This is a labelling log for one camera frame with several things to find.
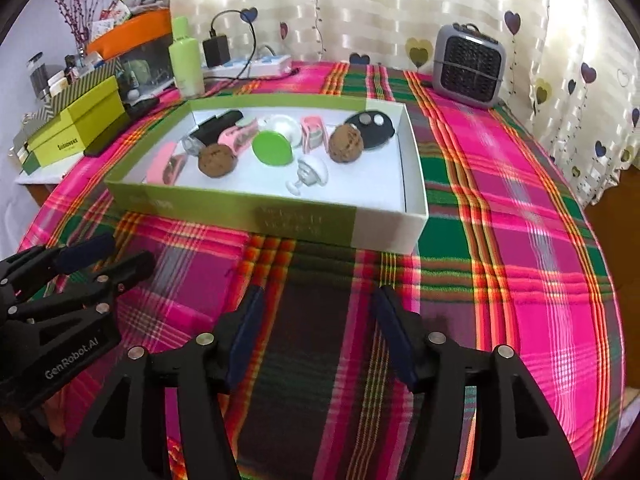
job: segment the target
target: yellow-green box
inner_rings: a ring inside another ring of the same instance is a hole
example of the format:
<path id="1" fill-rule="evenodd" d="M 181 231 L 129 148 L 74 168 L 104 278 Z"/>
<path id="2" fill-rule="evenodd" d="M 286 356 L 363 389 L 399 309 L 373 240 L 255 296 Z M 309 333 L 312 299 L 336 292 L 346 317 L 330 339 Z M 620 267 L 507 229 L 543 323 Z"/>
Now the yellow-green box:
<path id="1" fill-rule="evenodd" d="M 33 134 L 27 149 L 35 154 L 40 166 L 48 166 L 84 151 L 123 113 L 118 83 L 111 76 Z"/>

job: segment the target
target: power strip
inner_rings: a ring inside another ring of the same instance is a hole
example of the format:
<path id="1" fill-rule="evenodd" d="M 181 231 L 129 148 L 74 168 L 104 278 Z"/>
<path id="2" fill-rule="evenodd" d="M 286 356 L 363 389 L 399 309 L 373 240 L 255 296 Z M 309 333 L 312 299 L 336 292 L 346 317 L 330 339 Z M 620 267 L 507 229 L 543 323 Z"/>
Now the power strip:
<path id="1" fill-rule="evenodd" d="M 269 77 L 283 76 L 291 72 L 291 56 L 265 56 L 249 63 L 247 69 L 242 72 L 240 77 Z M 233 78 L 239 75 L 244 68 L 246 59 L 232 59 L 224 65 L 215 66 L 213 68 L 203 67 L 202 74 L 204 77 L 229 77 Z"/>

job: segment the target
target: gray heater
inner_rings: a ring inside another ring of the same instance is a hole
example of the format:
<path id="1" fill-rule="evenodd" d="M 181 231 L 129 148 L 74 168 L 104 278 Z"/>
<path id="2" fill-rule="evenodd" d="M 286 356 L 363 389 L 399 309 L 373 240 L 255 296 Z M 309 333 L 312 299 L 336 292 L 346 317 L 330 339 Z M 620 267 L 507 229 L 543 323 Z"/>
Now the gray heater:
<path id="1" fill-rule="evenodd" d="M 504 47 L 475 25 L 445 25 L 436 41 L 433 89 L 469 106 L 491 108 L 498 101 L 505 62 Z"/>

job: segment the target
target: plaid blanket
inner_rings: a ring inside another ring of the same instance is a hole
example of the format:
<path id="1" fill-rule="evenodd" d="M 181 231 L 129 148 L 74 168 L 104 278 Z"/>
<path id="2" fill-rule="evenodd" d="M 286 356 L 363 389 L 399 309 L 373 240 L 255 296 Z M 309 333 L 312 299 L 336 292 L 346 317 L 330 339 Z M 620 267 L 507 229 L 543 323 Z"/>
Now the plaid blanket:
<path id="1" fill-rule="evenodd" d="M 100 159 L 86 158 L 51 195 L 23 247 L 112 232 L 116 258 L 150 250 L 153 279 L 120 298 L 122 347 L 66 391 L 69 438 L 124 349 L 174 348 L 235 309 L 249 283 L 267 310 L 238 391 L 220 397 L 246 478 L 395 479 L 421 401 L 390 369 L 369 295 L 395 286 L 430 330 L 462 345 L 507 343 L 546 395 L 584 478 L 609 458 L 620 416 L 620 318 L 602 252 L 565 181 L 506 108 L 466 108 L 415 72 L 320 63 L 281 81 L 225 92 L 320 92 L 406 103 L 430 219 L 419 254 L 322 246 L 120 210 L 106 171 L 175 105 L 136 124 Z M 54 286 L 64 286 L 59 280 Z M 470 468 L 475 399 L 466 396 L 459 478 Z M 175 393 L 167 396 L 172 467 L 184 478 Z"/>

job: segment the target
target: orange box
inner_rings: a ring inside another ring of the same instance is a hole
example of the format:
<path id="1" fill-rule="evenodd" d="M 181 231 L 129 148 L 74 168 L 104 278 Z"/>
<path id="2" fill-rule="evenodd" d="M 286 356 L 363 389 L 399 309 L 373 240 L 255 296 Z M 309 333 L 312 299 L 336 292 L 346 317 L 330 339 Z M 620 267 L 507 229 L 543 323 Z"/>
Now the orange box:
<path id="1" fill-rule="evenodd" d="M 131 18 L 90 43 L 87 53 L 97 52 L 107 61 L 171 33 L 169 9 L 152 10 Z"/>

